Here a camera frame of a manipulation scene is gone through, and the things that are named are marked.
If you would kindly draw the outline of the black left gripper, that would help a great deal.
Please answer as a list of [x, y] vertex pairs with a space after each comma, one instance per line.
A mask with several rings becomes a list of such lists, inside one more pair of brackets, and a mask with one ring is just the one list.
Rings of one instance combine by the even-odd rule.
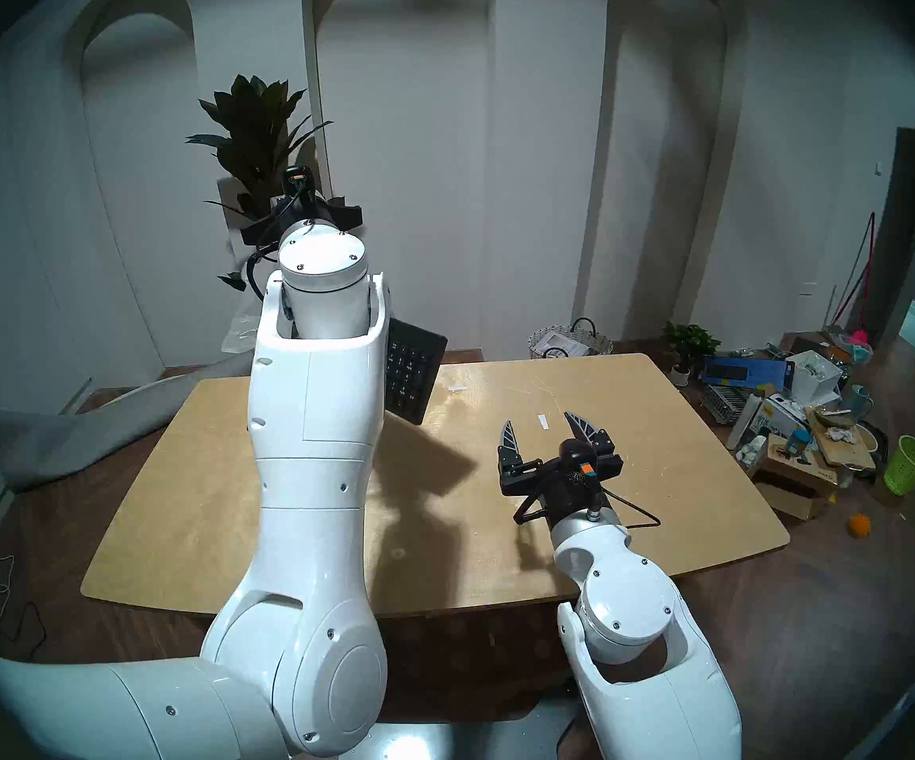
[[344, 204], [343, 198], [326, 201], [281, 197], [267, 217], [240, 231], [245, 246], [260, 248], [281, 240], [297, 226], [329, 224], [339, 231], [349, 232], [363, 225], [363, 212], [359, 206]]

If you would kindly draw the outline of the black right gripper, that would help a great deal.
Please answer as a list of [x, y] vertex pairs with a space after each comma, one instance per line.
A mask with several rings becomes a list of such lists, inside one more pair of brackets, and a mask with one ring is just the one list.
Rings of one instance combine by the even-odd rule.
[[511, 420], [502, 429], [499, 485], [504, 496], [523, 496], [513, 515], [517, 525], [545, 519], [555, 526], [580, 511], [585, 520], [597, 522], [607, 503], [602, 483], [622, 472], [622, 458], [605, 429], [569, 411], [564, 417], [577, 440], [562, 442], [557, 456], [548, 461], [524, 461]]

